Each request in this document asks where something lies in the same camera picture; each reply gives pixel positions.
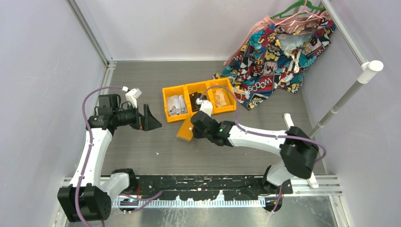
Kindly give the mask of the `yellow card holder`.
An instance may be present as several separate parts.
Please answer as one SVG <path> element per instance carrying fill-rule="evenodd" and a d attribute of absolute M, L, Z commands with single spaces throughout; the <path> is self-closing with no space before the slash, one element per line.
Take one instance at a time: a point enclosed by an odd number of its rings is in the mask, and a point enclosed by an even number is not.
<path fill-rule="evenodd" d="M 186 120 L 184 120 L 183 124 L 178 130 L 176 137 L 189 142 L 193 138 L 192 130 L 193 130 L 193 124 L 191 123 L 191 119 L 187 118 Z"/>

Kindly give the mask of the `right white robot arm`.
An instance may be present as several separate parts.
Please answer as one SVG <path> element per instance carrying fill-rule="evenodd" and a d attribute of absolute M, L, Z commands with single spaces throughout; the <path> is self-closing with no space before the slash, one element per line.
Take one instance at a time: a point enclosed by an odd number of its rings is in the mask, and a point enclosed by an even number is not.
<path fill-rule="evenodd" d="M 298 127 L 286 131 L 268 131 L 245 127 L 237 122 L 217 122 L 203 111 L 191 118 L 193 136 L 208 139 L 217 146 L 247 147 L 275 154 L 281 160 L 267 167 L 261 188 L 268 194 L 277 194 L 281 185 L 298 177 L 309 179 L 318 155 L 318 146 Z"/>

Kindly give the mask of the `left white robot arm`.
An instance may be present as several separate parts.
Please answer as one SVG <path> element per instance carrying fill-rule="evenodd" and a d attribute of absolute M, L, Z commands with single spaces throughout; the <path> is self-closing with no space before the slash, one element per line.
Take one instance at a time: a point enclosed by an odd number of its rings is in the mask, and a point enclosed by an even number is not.
<path fill-rule="evenodd" d="M 121 193 L 133 195 L 139 183 L 131 168 L 116 169 L 104 183 L 101 170 L 105 154 L 118 127 L 151 131 L 162 127 L 144 104 L 140 113 L 134 98 L 128 98 L 123 108 L 118 94 L 100 95 L 95 114 L 88 118 L 84 149 L 77 170 L 69 185 L 58 191 L 58 201 L 69 222 L 105 221 L 109 218 L 112 202 Z"/>

